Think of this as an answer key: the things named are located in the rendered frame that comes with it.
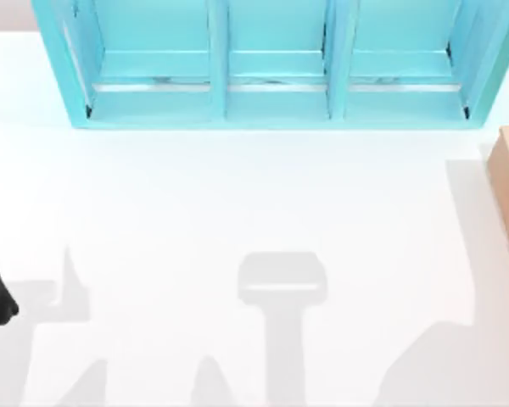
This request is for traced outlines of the light blue rack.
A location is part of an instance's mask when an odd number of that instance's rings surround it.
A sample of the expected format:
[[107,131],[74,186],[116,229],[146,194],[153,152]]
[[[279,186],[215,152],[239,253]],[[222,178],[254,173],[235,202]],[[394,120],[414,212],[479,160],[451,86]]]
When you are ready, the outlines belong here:
[[509,0],[31,0],[81,129],[476,129]]

